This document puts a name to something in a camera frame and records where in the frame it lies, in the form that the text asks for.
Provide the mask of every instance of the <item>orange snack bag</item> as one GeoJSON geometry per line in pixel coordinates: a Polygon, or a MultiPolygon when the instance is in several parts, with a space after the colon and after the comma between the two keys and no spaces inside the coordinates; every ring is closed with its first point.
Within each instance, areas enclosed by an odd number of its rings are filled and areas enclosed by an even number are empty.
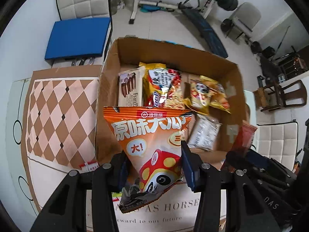
{"type": "Polygon", "coordinates": [[[191,114],[189,110],[169,108],[104,107],[104,118],[139,173],[134,197],[122,197],[129,200],[121,203],[122,212],[158,199],[181,177],[180,132],[191,120],[191,114]]]}

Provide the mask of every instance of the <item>gray chair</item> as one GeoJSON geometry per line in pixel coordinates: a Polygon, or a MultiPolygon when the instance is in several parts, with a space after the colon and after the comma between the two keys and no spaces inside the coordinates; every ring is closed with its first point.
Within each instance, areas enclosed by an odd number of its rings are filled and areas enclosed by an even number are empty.
{"type": "Polygon", "coordinates": [[[245,34],[248,38],[252,37],[252,29],[261,19],[260,11],[249,2],[245,2],[240,5],[230,16],[232,25],[228,30],[226,37],[236,27],[240,34],[237,36],[239,38],[242,34],[245,34]]]}
{"type": "MultiPolygon", "coordinates": [[[[101,65],[107,56],[112,37],[112,14],[110,4],[110,0],[56,0],[60,20],[95,17],[110,18],[103,56],[102,58],[97,57],[95,59],[93,57],[87,57],[84,62],[89,59],[89,64],[101,65]]],[[[69,64],[75,65],[75,61],[57,60],[54,62],[54,65],[55,67],[64,67],[69,64]]]]}

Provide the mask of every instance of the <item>brown diamond tile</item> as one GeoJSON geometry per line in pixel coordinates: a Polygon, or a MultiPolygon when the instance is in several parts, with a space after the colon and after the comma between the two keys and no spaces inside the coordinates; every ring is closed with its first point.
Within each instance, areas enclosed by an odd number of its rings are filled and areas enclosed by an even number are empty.
{"type": "Polygon", "coordinates": [[[53,135],[53,133],[55,132],[55,128],[53,126],[52,120],[50,119],[50,117],[48,118],[48,120],[45,123],[44,126],[44,131],[47,137],[47,140],[49,141],[51,136],[53,135]]]}
{"type": "Polygon", "coordinates": [[[45,103],[46,103],[46,100],[44,98],[43,92],[41,92],[38,99],[37,99],[37,106],[38,106],[39,111],[42,110],[45,103]]]}
{"type": "Polygon", "coordinates": [[[70,109],[71,105],[72,105],[71,97],[68,93],[65,93],[62,99],[59,101],[61,112],[63,114],[66,114],[68,109],[70,109]]]}
{"type": "Polygon", "coordinates": [[[55,156],[49,146],[49,144],[47,144],[45,150],[44,150],[44,156],[45,156],[45,159],[47,160],[50,160],[50,161],[53,161],[55,156]]]}
{"type": "Polygon", "coordinates": [[[92,80],[80,80],[82,87],[85,89],[88,84],[91,83],[92,80]]]}
{"type": "Polygon", "coordinates": [[[59,152],[56,155],[56,160],[59,164],[67,166],[69,164],[69,160],[66,157],[66,154],[64,153],[63,149],[60,149],[59,152]]]}
{"type": "Polygon", "coordinates": [[[77,124],[74,126],[74,128],[70,131],[70,135],[77,148],[79,148],[80,145],[84,142],[85,138],[87,137],[87,134],[84,128],[82,127],[80,121],[78,121],[77,124]]]}
{"type": "Polygon", "coordinates": [[[91,107],[92,107],[92,110],[93,110],[93,111],[94,111],[94,113],[95,113],[96,100],[92,103],[91,107]]]}
{"type": "Polygon", "coordinates": [[[30,138],[27,139],[27,148],[28,148],[28,152],[31,153],[32,152],[32,146],[30,144],[30,138]]]}
{"type": "Polygon", "coordinates": [[[30,111],[34,107],[35,102],[36,102],[36,98],[34,96],[34,93],[32,93],[31,96],[30,96],[30,111]]]}
{"type": "Polygon", "coordinates": [[[29,117],[28,117],[28,133],[30,133],[32,126],[33,126],[33,124],[32,124],[32,120],[31,120],[31,115],[29,115],[29,117]]]}
{"type": "Polygon", "coordinates": [[[43,152],[42,152],[42,149],[41,149],[38,141],[34,144],[33,151],[34,151],[34,154],[36,156],[39,156],[39,157],[42,156],[43,152]]]}
{"type": "Polygon", "coordinates": [[[38,81],[35,82],[35,83],[34,83],[34,88],[37,88],[37,86],[39,85],[39,83],[40,83],[40,82],[38,82],[38,81]]]}
{"type": "Polygon", "coordinates": [[[80,169],[79,165],[85,163],[83,158],[81,157],[80,153],[77,151],[73,158],[70,160],[70,164],[75,169],[80,169]]]}
{"type": "Polygon", "coordinates": [[[76,111],[78,117],[80,118],[90,106],[90,103],[89,103],[87,96],[86,96],[84,91],[77,98],[77,100],[75,100],[73,105],[74,105],[74,108],[75,108],[75,111],[76,111]]]}
{"type": "Polygon", "coordinates": [[[53,88],[55,88],[60,82],[61,80],[53,80],[53,88]]]}
{"type": "Polygon", "coordinates": [[[95,146],[95,128],[93,128],[93,130],[89,133],[88,138],[92,145],[95,146]]]}
{"type": "Polygon", "coordinates": [[[44,88],[45,86],[47,86],[48,82],[49,82],[49,80],[48,80],[48,81],[43,81],[43,88],[44,88]]]}
{"type": "Polygon", "coordinates": [[[52,111],[55,109],[56,105],[58,104],[58,100],[57,100],[57,97],[56,97],[56,94],[55,92],[53,91],[48,100],[47,100],[47,107],[48,107],[48,110],[49,110],[49,113],[51,114],[52,111]]]}
{"type": "Polygon", "coordinates": [[[61,120],[60,124],[58,125],[56,133],[59,141],[63,143],[69,134],[68,128],[66,127],[66,124],[63,120],[61,120]]]}
{"type": "Polygon", "coordinates": [[[75,81],[76,81],[75,79],[66,80],[66,81],[65,81],[65,84],[66,84],[66,86],[70,87],[70,85],[73,84],[75,81]]]}
{"type": "Polygon", "coordinates": [[[39,135],[42,129],[43,129],[43,126],[42,126],[41,119],[37,118],[34,123],[34,130],[36,131],[36,135],[39,135]]]}

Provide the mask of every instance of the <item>snack bag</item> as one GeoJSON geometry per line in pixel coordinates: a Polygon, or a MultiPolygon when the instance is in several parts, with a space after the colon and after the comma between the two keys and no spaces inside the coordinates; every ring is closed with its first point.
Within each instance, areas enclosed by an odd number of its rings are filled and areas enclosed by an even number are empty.
{"type": "Polygon", "coordinates": [[[180,73],[164,64],[144,64],[144,106],[184,109],[180,73]]]}
{"type": "Polygon", "coordinates": [[[104,118],[138,177],[123,188],[119,208],[127,213],[158,199],[181,178],[181,130],[189,110],[104,107],[104,118]]]}
{"type": "Polygon", "coordinates": [[[143,105],[143,77],[145,67],[119,73],[118,106],[143,105]]]}
{"type": "Polygon", "coordinates": [[[230,105],[227,100],[227,96],[225,94],[223,86],[218,81],[205,76],[200,76],[200,81],[207,87],[216,91],[216,93],[212,95],[209,105],[211,107],[218,108],[220,110],[224,110],[228,113],[231,113],[230,105]]]}
{"type": "Polygon", "coordinates": [[[190,98],[184,99],[187,107],[201,114],[209,115],[211,96],[217,92],[196,80],[190,80],[190,98]]]}
{"type": "Polygon", "coordinates": [[[221,123],[216,118],[197,114],[197,120],[188,139],[188,146],[211,151],[220,126],[221,123]]]}

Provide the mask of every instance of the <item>yellow chip bag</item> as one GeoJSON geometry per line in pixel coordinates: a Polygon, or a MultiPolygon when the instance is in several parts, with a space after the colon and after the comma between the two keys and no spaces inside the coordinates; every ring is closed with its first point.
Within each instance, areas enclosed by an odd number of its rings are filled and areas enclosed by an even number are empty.
{"type": "Polygon", "coordinates": [[[211,107],[226,111],[228,113],[230,112],[230,105],[227,100],[227,96],[225,94],[225,90],[218,81],[213,80],[211,78],[205,77],[205,76],[200,76],[200,81],[210,88],[212,91],[215,91],[213,95],[211,96],[210,103],[209,105],[211,107]]]}
{"type": "Polygon", "coordinates": [[[211,97],[216,93],[216,91],[202,82],[190,80],[190,98],[184,99],[184,103],[190,109],[209,115],[208,106],[211,102],[211,97]]]}

